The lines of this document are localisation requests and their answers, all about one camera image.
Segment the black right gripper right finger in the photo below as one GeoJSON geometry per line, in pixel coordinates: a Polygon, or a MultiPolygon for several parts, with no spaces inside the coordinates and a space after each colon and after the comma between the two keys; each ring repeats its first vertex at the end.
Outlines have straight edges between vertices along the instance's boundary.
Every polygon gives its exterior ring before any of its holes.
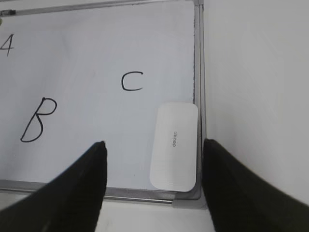
{"type": "Polygon", "coordinates": [[[307,232],[309,207],[254,174],[213,139],[203,145],[203,190],[217,232],[307,232]]]}

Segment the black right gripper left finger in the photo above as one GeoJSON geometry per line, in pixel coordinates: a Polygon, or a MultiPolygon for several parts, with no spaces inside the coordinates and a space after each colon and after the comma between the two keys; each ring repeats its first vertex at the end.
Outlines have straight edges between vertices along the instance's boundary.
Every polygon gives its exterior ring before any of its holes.
{"type": "Polygon", "coordinates": [[[94,143],[53,181],[0,212],[2,232],[93,232],[107,186],[107,149],[94,143]]]}

